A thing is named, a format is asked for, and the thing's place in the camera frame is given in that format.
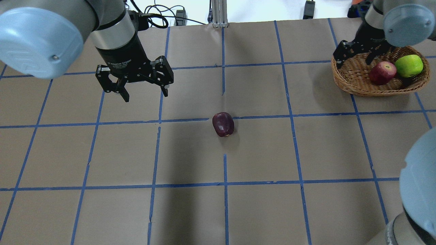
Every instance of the brown basket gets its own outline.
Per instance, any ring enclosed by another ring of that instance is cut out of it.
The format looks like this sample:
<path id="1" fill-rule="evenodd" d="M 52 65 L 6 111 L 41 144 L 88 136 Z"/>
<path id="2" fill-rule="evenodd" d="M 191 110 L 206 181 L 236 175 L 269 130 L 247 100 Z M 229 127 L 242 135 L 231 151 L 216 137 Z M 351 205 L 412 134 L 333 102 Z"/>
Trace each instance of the brown basket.
<path id="1" fill-rule="evenodd" d="M 377 86 L 369 80 L 369 72 L 381 61 L 395 63 L 399 58 L 416 54 L 421 57 L 424 64 L 423 71 L 411 78 L 401 78 L 396 76 L 388 84 Z M 407 94 L 422 89 L 430 80 L 430 68 L 426 58 L 412 47 L 396 48 L 387 54 L 375 58 L 370 65 L 365 62 L 368 53 L 358 54 L 353 58 L 347 59 L 338 70 L 336 60 L 331 59 L 333 77 L 339 88 L 350 94 L 359 96 L 390 96 Z"/>

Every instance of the light blue cap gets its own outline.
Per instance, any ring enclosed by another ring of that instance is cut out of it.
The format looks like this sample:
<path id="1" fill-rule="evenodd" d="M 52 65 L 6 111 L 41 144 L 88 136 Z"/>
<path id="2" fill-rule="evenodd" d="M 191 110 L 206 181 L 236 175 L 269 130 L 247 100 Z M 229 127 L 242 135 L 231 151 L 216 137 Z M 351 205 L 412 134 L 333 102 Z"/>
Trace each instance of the light blue cap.
<path id="1" fill-rule="evenodd" d="M 59 14 L 21 7 L 0 15 L 0 60 L 21 73 L 56 78 L 82 50 L 79 30 Z"/>
<path id="2" fill-rule="evenodd" d="M 400 195 L 410 217 L 436 237 L 436 128 L 410 149 L 400 174 Z"/>
<path id="3" fill-rule="evenodd" d="M 383 20 L 388 43 L 396 47 L 418 44 L 433 32 L 435 17 L 432 11 L 418 4 L 404 4 L 391 9 Z"/>

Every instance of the green fruit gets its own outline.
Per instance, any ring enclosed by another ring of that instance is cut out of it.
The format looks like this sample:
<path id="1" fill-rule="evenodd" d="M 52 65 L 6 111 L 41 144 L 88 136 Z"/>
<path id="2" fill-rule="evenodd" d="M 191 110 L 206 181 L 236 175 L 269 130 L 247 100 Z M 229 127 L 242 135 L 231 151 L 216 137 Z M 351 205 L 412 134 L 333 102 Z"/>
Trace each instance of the green fruit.
<path id="1" fill-rule="evenodd" d="M 424 69 L 424 64 L 419 56 L 411 54 L 399 58 L 395 62 L 395 67 L 400 76 L 410 78 L 421 73 L 422 69 Z"/>

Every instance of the grid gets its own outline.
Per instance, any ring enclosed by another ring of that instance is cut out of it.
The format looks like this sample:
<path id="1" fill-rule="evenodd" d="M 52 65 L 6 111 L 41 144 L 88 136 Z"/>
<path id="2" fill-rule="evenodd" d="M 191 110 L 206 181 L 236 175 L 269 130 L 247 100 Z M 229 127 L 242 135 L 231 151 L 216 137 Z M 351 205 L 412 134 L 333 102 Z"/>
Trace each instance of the grid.
<path id="1" fill-rule="evenodd" d="M 335 37 L 335 33 L 331 24 L 330 19 L 328 19 L 328 23 L 330 26 L 330 30 L 333 36 L 333 40 L 335 42 L 335 45 L 337 46 L 337 40 Z M 277 26 L 277 22 L 274 21 L 274 25 L 275 25 L 275 31 L 276 31 L 276 35 L 277 35 L 277 42 L 278 42 L 278 46 L 279 46 L 279 51 L 280 51 L 280 59 L 281 62 L 276 62 L 276 63 L 259 63 L 259 64 L 240 64 L 240 65 L 226 65 L 225 64 L 225 42 L 224 42 L 224 38 L 225 38 L 225 28 L 222 28 L 221 30 L 221 48 L 222 48 L 222 64 L 221 65 L 215 65 L 215 66 L 194 66 L 194 67 L 177 67 L 177 68 L 173 68 L 174 70 L 179 70 L 179 69 L 208 69 L 208 68 L 217 68 L 217 67 L 222 67 L 222 94 L 225 93 L 225 68 L 226 67 L 243 67 L 243 66 L 268 66 L 268 65 L 281 65 L 282 66 L 282 71 L 283 71 L 283 79 L 284 79 L 284 86 L 285 86 L 285 91 L 286 91 L 286 99 L 287 99 L 287 106 L 288 106 L 288 110 L 289 110 L 289 114 L 288 115 L 272 115 L 272 116 L 241 116 L 241 117 L 234 117 L 234 120 L 246 120 L 246 119 L 264 119 L 264 118 L 289 118 L 290 119 L 290 124 L 291 124 L 291 129 L 292 129 L 292 137 L 293 137 L 293 143 L 294 143 L 294 151 L 295 151 L 295 155 L 296 155 L 296 162 L 297 162 L 297 169 L 298 169 L 298 180 L 283 180 L 283 181 L 240 181 L 240 182 L 228 182 L 228 178 L 227 178 L 227 155 L 224 154 L 223 156 L 223 168 L 224 168 L 224 181 L 223 182 L 213 182 L 213 183 L 192 183 L 192 184 L 156 184 L 156 175 L 157 175 L 157 163 L 158 163 L 158 156 L 159 156 L 159 144 L 160 144 L 160 133 L 161 133 L 161 127 L 158 127 L 158 131 L 157 131 L 157 142 L 156 142 L 156 150 L 155 150 L 155 161 L 154 161 L 154 171 L 153 171 L 153 183 L 152 184 L 145 184 L 145 185 L 117 185 L 117 186 L 86 186 L 86 181 L 88 178 L 88 172 L 89 172 L 89 163 L 91 162 L 92 159 L 92 153 L 93 153 L 93 149 L 94 149 L 94 144 L 95 144 L 95 139 L 97 136 L 97 131 L 99 128 L 99 125 L 113 125 L 113 124 L 142 124 L 142 123 L 158 123 L 158 124 L 162 124 L 162 123 L 173 123 L 173 122 L 191 122 L 191 121 L 207 121 L 209 120 L 209 118 L 192 118 L 192 119 L 167 119 L 164 120 L 162 119 L 162 104 L 163 104 L 163 95 L 160 95 L 160 105 L 159 105 L 159 119 L 158 120 L 150 120 L 150 121 L 121 121 L 121 122 L 100 122 L 100 115 L 101 115 L 101 111 L 102 111 L 102 106 L 103 106 L 103 101 L 104 101 L 104 95 L 105 93 L 103 92 L 101 95 L 101 99 L 100 99 L 100 104 L 99 104 L 99 110 L 98 110 L 98 115 L 97 115 L 97 120 L 96 122 L 87 122 L 87 123 L 64 123 L 64 124 L 40 124 L 40 120 L 41 120 L 41 116 L 48 98 L 48 95 L 50 93 L 50 89 L 51 89 L 51 85 L 53 80 L 50 81 L 50 84 L 48 86 L 46 95 L 45 95 L 45 99 L 44 102 L 42 104 L 40 113 L 39 113 L 39 117 L 37 120 L 37 123 L 35 125 L 12 125 L 12 126 L 0 126 L 0 129 L 6 129 L 6 128 L 34 128 L 31 140 L 30 140 L 30 144 L 28 146 L 27 152 L 26 152 L 26 157 L 24 159 L 22 168 L 20 170 L 20 174 L 18 176 L 17 179 L 17 183 L 15 185 L 14 188 L 0 188 L 0 191 L 11 191 L 13 192 L 12 194 L 12 198 L 10 200 L 10 204 L 9 204 L 9 208 L 7 210 L 7 214 L 6 217 L 4 218 L 3 221 L 3 225 L 0 231 L 0 240 L 3 236 L 3 232 L 4 229 L 7 225 L 7 221 L 8 221 L 8 217 L 11 211 L 11 208 L 14 204 L 14 199 L 16 196 L 16 193 L 18 191 L 42 191 L 42 190 L 81 190 L 81 194 L 80 194 L 80 200 L 78 203 L 78 207 L 77 207 L 77 213 L 76 213 L 76 217 L 75 217 L 75 222 L 74 222 L 74 229 L 73 229 L 73 233 L 72 233 L 72 238 L 71 238 L 71 244 L 74 244 L 75 241 L 75 234 L 76 234 L 76 229 L 77 229 L 77 223 L 80 217 L 80 211 L 81 211 L 81 205 L 82 205 L 82 201 L 83 201 L 83 196 L 84 196 L 84 192 L 85 190 L 95 190 L 95 189 L 132 189 L 132 188 L 150 188 L 151 189 L 151 201 L 150 201 L 150 216 L 149 216 L 149 223 L 148 223 L 148 244 L 150 244 L 150 237 L 151 237 L 151 231 L 152 231 L 152 216 L 153 216 L 153 208 L 154 208 L 154 195 L 155 195 L 155 190 L 156 188 L 164 188 L 164 187 L 203 187 L 203 186 L 224 186 L 225 188 L 225 200 L 224 200 L 224 204 L 225 204 L 225 241 L 226 244 L 229 244 L 229 228 L 228 228 L 228 186 L 234 186 L 234 185 L 271 185 L 271 184 L 299 184 L 300 185 L 300 190 L 301 190 L 301 198 L 302 198 L 302 205 L 303 205 L 303 212 L 304 212 L 304 220 L 305 220 L 305 224 L 306 224 L 306 232 L 307 232 L 307 241 L 308 244 L 312 244 L 311 241 L 311 236 L 310 236 L 310 221 L 308 218 L 308 211 L 307 211 L 307 207 L 306 207 L 306 198 L 305 198 L 305 192 L 304 192 L 304 184 L 313 184 L 313 183 L 346 183 L 346 182 L 374 182 L 376 190 L 377 190 L 377 194 L 378 194 L 378 198 L 380 201 L 380 206 L 381 206 L 381 210 L 383 212 L 383 217 L 385 220 L 385 223 L 388 223 L 388 217 L 386 215 L 386 210 L 384 207 L 384 203 L 383 203 L 383 199 L 382 199 L 382 195 L 380 192 L 380 187 L 378 185 L 378 183 L 380 181 L 398 181 L 399 178 L 396 177 L 390 177 L 390 178 L 378 178 L 376 175 L 376 172 L 373 168 L 373 164 L 372 164 L 372 159 L 371 159 L 371 154 L 370 154 L 370 150 L 368 147 L 368 143 L 365 137 L 365 132 L 362 126 L 362 122 L 361 122 L 361 118 L 360 115 L 377 115 L 377 114 L 402 114 L 402 113 L 422 113 L 425 116 L 425 119 L 428 123 L 429 128 L 432 128 L 431 122 L 429 120 L 429 117 L 427 115 L 428 112 L 436 112 L 436 110 L 426 110 L 424 109 L 424 106 L 421 102 L 420 97 L 418 96 L 417 93 L 415 93 L 415 97 L 416 100 L 419 103 L 419 106 L 421 107 L 421 110 L 406 110 L 406 111 L 376 111 L 376 112 L 359 112 L 356 101 L 354 99 L 353 95 L 350 95 L 350 99 L 352 101 L 353 107 L 354 107 L 354 112 L 344 112 L 344 113 L 314 113 L 314 114 L 293 114 L 292 111 L 292 106 L 290 103 L 290 96 L 289 96 L 289 91 L 288 91 L 288 86 L 287 86 L 287 77 L 286 77 L 286 71 L 285 71 L 285 65 L 289 65 L 289 64 L 307 64 L 307 63 L 329 63 L 330 61 L 328 60 L 323 60 L 323 61 L 296 61 L 296 62 L 285 62 L 284 58 L 283 58 L 283 51 L 282 51 L 282 45 L 281 45 L 281 41 L 280 41 L 280 35 L 279 35 L 279 29 Z M 170 30 L 171 28 L 169 27 L 167 30 L 167 38 L 166 38 L 166 46 L 165 46 L 165 55 L 168 56 L 168 43 L 169 43 L 169 38 L 170 38 Z M 427 56 L 426 58 L 436 58 L 435 56 Z M 16 76 L 3 76 L 6 70 L 6 66 L 4 66 L 2 73 L 0 75 L 0 80 L 2 78 L 16 78 L 16 77 L 30 77 L 30 75 L 16 75 Z M 65 75 L 79 75 L 79 74 L 93 74 L 94 72 L 73 72 L 73 73 L 66 73 Z M 370 168 L 372 171 L 372 178 L 361 178 L 361 179 L 328 179 L 328 180 L 305 180 L 303 178 L 303 174 L 302 174 L 302 170 L 301 170 L 301 165 L 300 165 L 300 157 L 299 157 L 299 151 L 298 151 L 298 141 L 297 141 L 297 137 L 296 137 L 296 132 L 295 132 L 295 127 L 294 127 L 294 118 L 297 117 L 320 117 L 320 116 L 345 116 L 345 115 L 353 115 L 356 116 L 357 122 L 359 124 L 359 128 L 360 128 L 360 133 L 362 136 L 362 140 L 364 142 L 364 146 L 365 146 L 365 150 L 366 150 L 366 154 L 368 157 L 368 161 L 370 164 Z M 88 158 L 88 165 L 86 167 L 86 171 L 85 171 L 85 175 L 83 178 L 83 184 L 82 186 L 64 186 L 64 187 L 19 187 L 20 181 L 21 181 L 21 177 L 22 174 L 24 172 L 24 169 L 26 167 L 26 162 L 30 153 L 30 150 L 32 148 L 32 143 L 34 141 L 35 138 L 35 134 L 38 130 L 38 128 L 41 127 L 64 127 L 64 126 L 94 126 L 95 130 L 94 130 L 94 136 L 92 139 L 92 144 L 91 144 L 91 149 L 89 151 L 89 158 Z"/>

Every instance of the red fruit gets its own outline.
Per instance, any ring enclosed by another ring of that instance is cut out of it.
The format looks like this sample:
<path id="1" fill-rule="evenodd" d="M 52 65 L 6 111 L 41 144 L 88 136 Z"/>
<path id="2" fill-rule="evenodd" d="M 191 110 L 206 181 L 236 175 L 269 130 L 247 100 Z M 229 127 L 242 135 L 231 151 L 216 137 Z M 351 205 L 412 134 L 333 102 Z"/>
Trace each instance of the red fruit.
<path id="1" fill-rule="evenodd" d="M 395 77 L 395 74 L 397 74 L 395 65 L 382 61 L 369 72 L 369 80 L 375 85 L 385 85 Z"/>
<path id="2" fill-rule="evenodd" d="M 235 130 L 233 118 L 227 112 L 215 114 L 212 118 L 212 124 L 214 125 L 215 132 L 220 137 L 229 136 L 233 134 L 233 131 Z"/>

